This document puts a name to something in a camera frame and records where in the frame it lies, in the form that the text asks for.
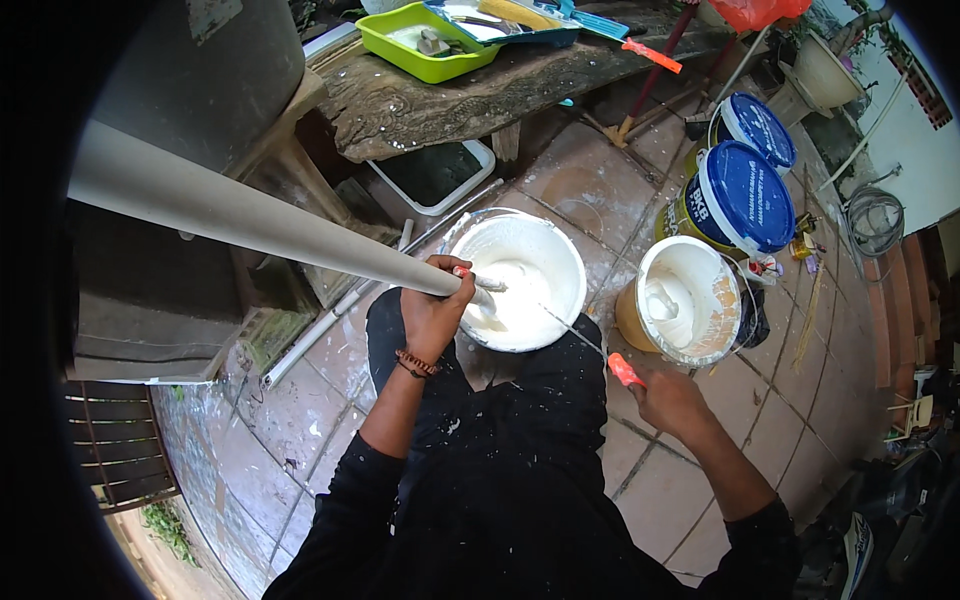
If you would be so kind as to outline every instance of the white pipe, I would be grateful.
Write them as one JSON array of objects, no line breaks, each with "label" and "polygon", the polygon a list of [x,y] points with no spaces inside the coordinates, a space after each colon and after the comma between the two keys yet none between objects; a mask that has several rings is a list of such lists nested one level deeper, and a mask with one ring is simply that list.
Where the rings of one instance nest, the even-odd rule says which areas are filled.
[{"label": "white pipe", "polygon": [[[490,185],[483,188],[476,194],[473,194],[462,204],[451,210],[440,220],[439,223],[425,231],[420,237],[414,240],[413,243],[402,244],[403,236],[408,235],[407,229],[410,229],[411,231],[413,230],[413,219],[407,219],[403,226],[403,234],[400,236],[400,251],[404,254],[413,252],[434,233],[446,227],[454,217],[458,217],[459,215],[463,214],[471,206],[476,204],[477,201],[502,184],[503,179],[497,179],[493,181]],[[376,281],[368,280],[355,289],[350,290],[342,300],[337,302],[337,305],[334,306],[332,310],[310,325],[310,328],[303,332],[300,338],[292,346],[290,346],[286,353],[280,357],[280,360],[276,361],[276,364],[267,372],[267,374],[263,376],[263,383],[267,386],[267,389],[272,390],[280,381],[280,379],[283,378],[283,375],[290,371],[290,368],[294,366],[294,363],[300,360],[300,357],[303,356],[310,349],[310,347],[316,344],[317,340],[319,340],[334,324],[336,324],[341,317],[347,314],[347,311],[349,311],[358,300],[366,296],[367,292],[373,288],[375,283]]]},{"label": "white pipe", "polygon": [[[449,296],[460,287],[455,275],[96,121],[87,124],[67,193],[168,228],[427,294]],[[477,292],[481,303],[490,299]]]},{"label": "white pipe", "polygon": [[766,27],[760,30],[759,35],[754,40],[754,43],[751,44],[750,50],[747,50],[747,54],[744,55],[743,59],[740,60],[740,64],[736,66],[736,70],[733,71],[733,74],[730,75],[730,78],[727,80],[727,83],[724,84],[724,86],[720,89],[720,93],[716,95],[716,98],[714,99],[716,102],[720,102],[721,100],[723,100],[723,95],[726,94],[727,90],[731,88],[731,86],[733,85],[733,82],[736,81],[736,78],[740,77],[740,73],[743,71],[743,67],[747,66],[747,60],[750,60],[750,57],[754,55],[754,52],[756,52],[757,46],[759,46],[760,42],[763,41],[765,37],[767,37],[767,32],[770,31],[770,27],[772,25],[773,23],[771,23],[770,25],[767,25]]},{"label": "white pipe", "polygon": [[876,118],[874,124],[870,126],[870,130],[867,131],[867,134],[863,136],[863,139],[860,140],[860,143],[856,145],[856,148],[853,149],[852,154],[847,158],[847,160],[845,160],[844,163],[833,172],[833,175],[830,176],[830,179],[824,181],[820,187],[817,188],[818,192],[822,192],[825,187],[836,181],[836,179],[840,177],[840,174],[847,170],[847,167],[850,166],[850,163],[853,162],[853,159],[860,154],[860,151],[863,150],[864,146],[867,145],[867,142],[870,141],[870,138],[874,136],[876,129],[880,125],[880,122],[883,121],[884,117],[887,116],[887,113],[890,112],[890,108],[892,108],[894,105],[894,101],[897,100],[897,96],[900,94],[900,89],[906,82],[907,73],[910,72],[912,67],[913,62],[908,64],[906,68],[903,69],[903,75],[900,76],[900,81],[897,83],[897,87],[894,88],[894,93],[890,94],[890,100],[887,101],[887,104],[883,107],[883,110],[880,111],[880,115]]}]

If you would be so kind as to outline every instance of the paint bucket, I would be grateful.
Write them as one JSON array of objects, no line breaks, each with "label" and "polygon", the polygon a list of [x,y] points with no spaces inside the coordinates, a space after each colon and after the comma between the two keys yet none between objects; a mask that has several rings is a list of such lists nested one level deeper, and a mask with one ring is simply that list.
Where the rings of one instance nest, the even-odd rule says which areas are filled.
[{"label": "paint bucket", "polygon": [[616,327],[633,347],[690,368],[722,359],[740,328],[740,295],[724,257],[677,235],[654,244],[616,298]]},{"label": "paint bucket", "polygon": [[697,172],[698,154],[728,140],[743,142],[758,150],[781,177],[797,162],[797,147],[773,111],[757,98],[738,91],[720,103],[710,119],[707,134],[686,153],[686,177],[690,179]]},{"label": "paint bucket", "polygon": [[691,235],[741,260],[789,244],[795,218],[774,167],[755,148],[725,141],[707,151],[700,170],[660,210],[654,235]]},{"label": "paint bucket", "polygon": [[441,252],[471,261],[478,276],[507,284],[506,292],[491,293],[500,324],[473,304],[460,321],[486,348],[527,352],[553,344],[587,298],[584,261],[570,238],[553,223],[513,208],[465,214],[444,237]]}]

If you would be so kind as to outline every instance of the metal gate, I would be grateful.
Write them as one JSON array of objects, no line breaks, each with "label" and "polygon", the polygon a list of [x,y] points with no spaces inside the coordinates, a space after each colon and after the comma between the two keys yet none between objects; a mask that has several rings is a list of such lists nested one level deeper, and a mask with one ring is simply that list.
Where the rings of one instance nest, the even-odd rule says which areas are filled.
[{"label": "metal gate", "polygon": [[68,381],[64,393],[76,456],[105,514],[180,493],[148,386]]}]

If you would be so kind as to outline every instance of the water tank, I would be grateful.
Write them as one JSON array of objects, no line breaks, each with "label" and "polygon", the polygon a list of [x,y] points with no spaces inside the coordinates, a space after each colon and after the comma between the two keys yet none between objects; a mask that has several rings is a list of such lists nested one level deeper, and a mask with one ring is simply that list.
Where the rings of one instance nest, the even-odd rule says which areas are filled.
[{"label": "water tank", "polygon": [[221,172],[273,125],[303,68],[286,0],[160,0],[93,118]]}]

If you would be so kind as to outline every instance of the person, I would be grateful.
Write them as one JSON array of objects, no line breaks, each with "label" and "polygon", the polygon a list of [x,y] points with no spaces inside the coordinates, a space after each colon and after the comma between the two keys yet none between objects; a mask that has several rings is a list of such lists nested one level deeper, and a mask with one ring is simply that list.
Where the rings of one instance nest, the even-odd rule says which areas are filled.
[{"label": "person", "polygon": [[[640,415],[696,456],[726,521],[731,549],[696,589],[634,546],[604,495],[603,357],[567,332],[513,382],[475,393],[453,343],[473,293],[468,276],[449,298],[395,288],[372,304],[376,403],[264,598],[790,597],[793,522],[692,378],[636,368],[647,387],[631,390]],[[574,327],[600,346],[585,315]]]}]

